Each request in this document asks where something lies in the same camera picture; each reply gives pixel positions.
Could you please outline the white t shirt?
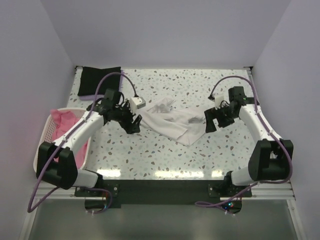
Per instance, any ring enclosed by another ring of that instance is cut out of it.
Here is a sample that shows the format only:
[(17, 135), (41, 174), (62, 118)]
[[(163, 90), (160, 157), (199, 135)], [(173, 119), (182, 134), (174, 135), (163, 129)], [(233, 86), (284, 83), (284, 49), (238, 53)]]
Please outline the white t shirt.
[(176, 109), (172, 97), (164, 97), (138, 110), (140, 125), (184, 146), (191, 146), (206, 133), (205, 108)]

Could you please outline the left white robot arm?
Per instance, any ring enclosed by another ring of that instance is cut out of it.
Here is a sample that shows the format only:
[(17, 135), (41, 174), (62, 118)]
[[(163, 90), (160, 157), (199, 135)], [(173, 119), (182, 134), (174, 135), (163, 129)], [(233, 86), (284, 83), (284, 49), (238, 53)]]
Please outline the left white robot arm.
[(61, 137), (39, 145), (36, 178), (56, 187), (68, 190), (83, 187), (92, 196), (104, 190), (103, 177), (97, 172), (79, 169), (76, 154), (96, 131), (110, 121), (119, 123), (127, 134), (140, 132), (142, 116), (137, 110), (145, 107), (142, 97), (135, 95), (120, 103), (123, 94), (107, 89), (104, 96), (89, 105), (80, 120)]

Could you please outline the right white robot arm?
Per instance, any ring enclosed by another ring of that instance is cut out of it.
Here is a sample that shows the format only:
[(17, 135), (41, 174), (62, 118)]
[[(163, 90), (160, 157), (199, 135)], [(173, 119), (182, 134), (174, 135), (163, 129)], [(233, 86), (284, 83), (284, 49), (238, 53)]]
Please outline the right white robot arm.
[(291, 140), (277, 134), (264, 117), (255, 97), (245, 95), (242, 86), (228, 90), (229, 100), (223, 96), (210, 96), (214, 107), (204, 111), (206, 133), (243, 121), (255, 143), (248, 165), (229, 171), (223, 180), (208, 186), (210, 194), (233, 197), (253, 184), (283, 184), (292, 176), (294, 145)]

